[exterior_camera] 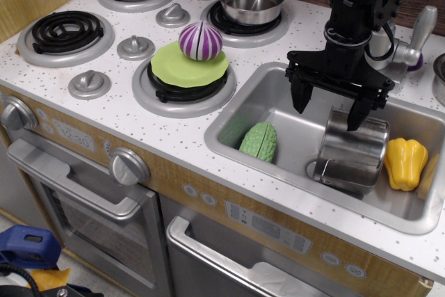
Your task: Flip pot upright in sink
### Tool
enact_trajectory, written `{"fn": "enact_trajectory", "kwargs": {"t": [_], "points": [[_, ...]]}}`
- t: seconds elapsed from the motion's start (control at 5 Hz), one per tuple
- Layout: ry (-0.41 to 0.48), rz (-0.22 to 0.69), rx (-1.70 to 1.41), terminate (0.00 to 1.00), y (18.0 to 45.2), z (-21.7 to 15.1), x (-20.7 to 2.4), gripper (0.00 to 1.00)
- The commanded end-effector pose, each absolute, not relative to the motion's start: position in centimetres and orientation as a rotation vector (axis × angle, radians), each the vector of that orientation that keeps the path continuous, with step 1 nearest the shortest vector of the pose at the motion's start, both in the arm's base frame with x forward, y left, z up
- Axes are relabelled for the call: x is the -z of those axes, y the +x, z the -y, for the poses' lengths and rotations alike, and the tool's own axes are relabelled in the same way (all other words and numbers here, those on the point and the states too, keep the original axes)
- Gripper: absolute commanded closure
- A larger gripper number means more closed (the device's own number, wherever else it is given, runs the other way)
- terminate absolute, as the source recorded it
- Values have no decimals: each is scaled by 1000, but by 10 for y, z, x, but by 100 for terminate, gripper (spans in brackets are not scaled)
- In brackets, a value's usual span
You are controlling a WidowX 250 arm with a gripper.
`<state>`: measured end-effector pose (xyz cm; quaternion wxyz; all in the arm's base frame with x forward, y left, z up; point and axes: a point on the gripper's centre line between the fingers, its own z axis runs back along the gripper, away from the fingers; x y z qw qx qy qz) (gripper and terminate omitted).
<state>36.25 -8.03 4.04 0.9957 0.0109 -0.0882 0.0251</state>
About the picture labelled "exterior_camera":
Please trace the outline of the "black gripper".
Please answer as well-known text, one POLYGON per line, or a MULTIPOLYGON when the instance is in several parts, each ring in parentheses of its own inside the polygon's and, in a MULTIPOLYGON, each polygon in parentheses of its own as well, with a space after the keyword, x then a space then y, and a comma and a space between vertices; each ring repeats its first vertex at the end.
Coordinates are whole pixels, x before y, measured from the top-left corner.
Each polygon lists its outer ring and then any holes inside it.
POLYGON ((373 69, 364 48, 343 48, 327 43, 320 51, 290 51, 286 76, 291 83, 294 109, 302 114, 314 87, 355 100, 347 131, 356 131, 371 109, 382 109, 395 83, 373 69))

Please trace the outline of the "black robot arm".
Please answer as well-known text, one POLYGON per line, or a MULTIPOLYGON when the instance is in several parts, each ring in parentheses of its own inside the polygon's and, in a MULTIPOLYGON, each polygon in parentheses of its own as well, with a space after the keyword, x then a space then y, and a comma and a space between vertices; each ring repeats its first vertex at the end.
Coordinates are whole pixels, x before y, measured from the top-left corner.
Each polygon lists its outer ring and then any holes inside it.
POLYGON ((353 99, 347 129, 357 130, 370 111, 382 109, 394 82, 373 69, 368 61, 383 61, 395 49, 374 56, 369 47, 373 33, 383 30, 394 43, 389 21, 397 15, 400 0, 330 0, 325 24, 325 48, 290 51, 286 77, 291 83, 294 109, 302 113, 314 88, 353 99))

